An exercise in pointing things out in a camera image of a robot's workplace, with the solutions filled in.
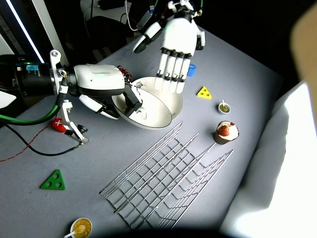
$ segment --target beige blurred object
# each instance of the beige blurred object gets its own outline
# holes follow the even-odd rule
[[[291,51],[299,78],[308,82],[317,125],[317,3],[295,24]]]

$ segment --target metal wire basket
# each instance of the metal wire basket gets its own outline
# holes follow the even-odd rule
[[[132,229],[173,228],[233,150],[210,163],[195,157],[176,137],[182,122],[109,183],[100,195]]]

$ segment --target strawberry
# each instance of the strawberry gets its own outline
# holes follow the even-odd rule
[[[220,127],[220,129],[218,130],[218,134],[221,136],[228,136],[229,135],[228,127],[226,125],[223,125],[222,127]]]

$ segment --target light strip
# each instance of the light strip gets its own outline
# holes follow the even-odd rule
[[[10,7],[12,13],[13,13],[13,15],[15,16],[15,19],[18,21],[18,23],[19,23],[19,25],[20,25],[22,31],[24,32],[24,35],[25,35],[26,38],[29,40],[29,42],[30,42],[30,44],[31,44],[31,46],[32,46],[32,48],[33,48],[33,50],[35,51],[36,55],[38,56],[39,60],[41,61],[41,63],[44,63],[43,58],[41,57],[41,55],[40,55],[38,49],[35,47],[35,45],[34,45],[32,39],[31,39],[29,33],[26,31],[26,29],[25,29],[25,27],[24,27],[24,25],[23,25],[23,23],[22,23],[22,21],[21,21],[19,15],[16,13],[16,11],[15,11],[15,9],[14,9],[14,7],[13,7],[11,1],[10,1],[10,0],[6,0],[6,2],[7,2],[7,4],[9,5],[9,7]]]

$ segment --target cupcake frosting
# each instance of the cupcake frosting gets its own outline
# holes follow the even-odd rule
[[[227,126],[227,131],[229,132],[229,134],[227,136],[223,136],[223,135],[220,135],[218,133],[218,135],[221,138],[223,138],[225,140],[234,140],[235,138],[237,138],[239,136],[238,128],[234,123],[229,122],[229,121],[223,121],[218,126],[217,131],[219,131],[219,129],[221,129],[223,126]]]

